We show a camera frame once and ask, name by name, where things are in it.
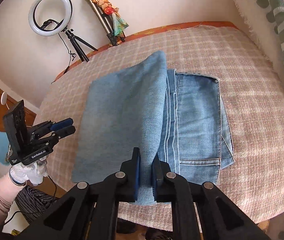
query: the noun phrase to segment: white ring light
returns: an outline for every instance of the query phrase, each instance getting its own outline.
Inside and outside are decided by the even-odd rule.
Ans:
[[[42,0],[36,0],[29,11],[29,24],[30,27],[32,28],[32,30],[41,35],[41,36],[53,36],[55,34],[58,34],[59,32],[61,32],[62,30],[64,30],[64,28],[67,26],[67,24],[69,23],[71,17],[72,17],[72,3],[71,0],[61,0],[64,4],[65,7],[65,16],[63,21],[61,22],[61,24],[59,24],[55,29],[53,30],[42,30],[40,29],[40,26],[36,23],[35,21],[35,10],[36,7],[38,6],[38,4],[41,2]]]

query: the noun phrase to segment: silver screw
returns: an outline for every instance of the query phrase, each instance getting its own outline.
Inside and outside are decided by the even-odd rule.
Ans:
[[[79,189],[84,189],[88,186],[88,184],[85,181],[81,181],[81,182],[78,183],[77,186],[78,186]]]
[[[118,171],[117,173],[115,173],[115,177],[121,179],[125,177],[125,173],[122,171]]]
[[[207,189],[212,189],[214,187],[214,184],[211,182],[205,182],[204,187]]]
[[[176,174],[174,172],[168,172],[166,174],[166,176],[169,178],[169,179],[174,179],[176,177]]]

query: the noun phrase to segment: mini tripod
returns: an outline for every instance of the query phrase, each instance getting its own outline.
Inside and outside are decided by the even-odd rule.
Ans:
[[[60,25],[59,22],[49,19],[47,21],[45,21],[43,23],[43,25],[41,26],[41,29],[44,30],[50,23],[56,23],[58,26]],[[86,62],[89,61],[89,58],[87,57],[87,55],[84,53],[83,49],[80,47],[80,45],[77,43],[76,40],[78,40],[79,42],[83,43],[84,45],[88,46],[89,48],[91,48],[92,50],[98,51],[95,47],[93,47],[92,45],[88,44],[85,40],[81,39],[80,37],[74,35],[72,33],[73,29],[69,29],[67,28],[67,26],[64,28],[64,30],[62,32],[65,32],[66,36],[69,38],[71,44],[73,45],[76,53],[79,55],[81,61],[83,62],[84,60]]]

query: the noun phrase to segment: jeans pocket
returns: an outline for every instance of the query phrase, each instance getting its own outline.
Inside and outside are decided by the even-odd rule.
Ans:
[[[214,159],[199,159],[189,160],[180,159],[180,175],[187,179],[187,181],[202,184],[210,181],[213,184],[217,183],[220,173],[221,160]]]

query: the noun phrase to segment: black tripod leg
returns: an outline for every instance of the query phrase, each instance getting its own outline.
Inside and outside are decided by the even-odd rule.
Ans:
[[[89,62],[89,58],[86,56],[86,54],[84,53],[83,49],[80,47],[80,45],[77,43],[77,41],[75,40],[74,37],[70,38],[70,42],[72,43],[75,51],[77,52],[77,54],[79,55],[80,59],[82,60],[82,62],[85,60],[86,62]]]
[[[95,47],[93,47],[92,45],[88,44],[85,40],[82,40],[80,37],[74,35],[74,38],[77,39],[79,42],[83,43],[84,45],[88,46],[92,50],[98,51]]]

